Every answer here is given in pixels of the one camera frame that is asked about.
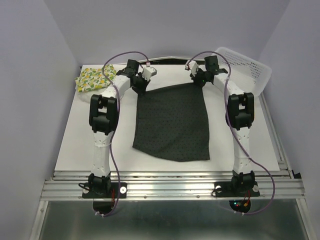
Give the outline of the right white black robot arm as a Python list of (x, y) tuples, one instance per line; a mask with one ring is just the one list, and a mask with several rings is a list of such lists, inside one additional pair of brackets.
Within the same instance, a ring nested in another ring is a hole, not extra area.
[(255, 119), (255, 96), (244, 92), (231, 80), (231, 70), (221, 68), (216, 55), (204, 58), (205, 70), (196, 61), (190, 60), (185, 69), (197, 86), (210, 82), (224, 95), (225, 119), (233, 135), (234, 163), (232, 178), (216, 182), (214, 197), (242, 197), (250, 193), (255, 185), (255, 174), (249, 155), (250, 128)]

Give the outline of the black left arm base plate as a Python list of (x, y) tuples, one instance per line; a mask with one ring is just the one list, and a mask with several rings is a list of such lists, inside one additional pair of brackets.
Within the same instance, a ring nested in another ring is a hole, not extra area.
[(126, 182), (112, 182), (109, 190), (96, 193), (89, 188), (89, 183), (79, 183), (82, 189), (82, 198), (93, 200), (92, 208), (94, 214), (100, 217), (109, 217), (116, 211), (120, 199), (127, 198), (128, 184)]

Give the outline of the lemon print skirt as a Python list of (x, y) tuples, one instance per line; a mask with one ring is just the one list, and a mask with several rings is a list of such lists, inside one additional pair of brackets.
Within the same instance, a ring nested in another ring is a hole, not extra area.
[(102, 68), (84, 67), (82, 68), (79, 77), (75, 78), (75, 90), (78, 93), (87, 93), (95, 90), (105, 89), (114, 81), (116, 70), (112, 64), (107, 64)]

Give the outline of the white pleated skirt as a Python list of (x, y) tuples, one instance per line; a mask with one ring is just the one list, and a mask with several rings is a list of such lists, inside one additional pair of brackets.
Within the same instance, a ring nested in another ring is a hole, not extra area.
[(75, 88), (75, 92), (77, 97), (85, 103), (90, 103), (91, 101), (91, 97), (92, 95), (100, 95), (101, 92), (103, 91), (103, 89), (95, 89), (95, 90), (91, 90), (91, 91), (83, 91), (83, 92), (79, 92), (78, 91), (78, 87)]

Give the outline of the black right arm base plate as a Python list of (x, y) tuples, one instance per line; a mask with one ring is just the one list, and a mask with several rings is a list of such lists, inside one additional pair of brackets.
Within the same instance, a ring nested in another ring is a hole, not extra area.
[(231, 181), (217, 181), (211, 195), (215, 198), (230, 198), (231, 209), (245, 215), (251, 209), (251, 198), (259, 197), (261, 194), (257, 182), (253, 186), (235, 187)]

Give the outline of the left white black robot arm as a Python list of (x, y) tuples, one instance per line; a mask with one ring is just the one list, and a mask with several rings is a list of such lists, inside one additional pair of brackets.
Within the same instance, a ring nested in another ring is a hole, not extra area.
[(90, 98), (89, 125), (93, 131), (94, 152), (87, 188), (100, 197), (111, 193), (110, 149), (120, 118), (121, 98), (129, 89), (138, 95), (144, 94), (151, 77), (157, 74), (150, 62), (141, 72), (140, 66), (138, 61), (129, 59), (126, 67), (116, 73), (110, 86)]

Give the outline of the black skirt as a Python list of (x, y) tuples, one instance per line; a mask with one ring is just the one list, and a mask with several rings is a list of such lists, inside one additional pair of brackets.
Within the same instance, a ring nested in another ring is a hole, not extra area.
[(209, 141), (202, 87), (184, 83), (138, 96), (134, 149), (175, 162), (208, 161)]

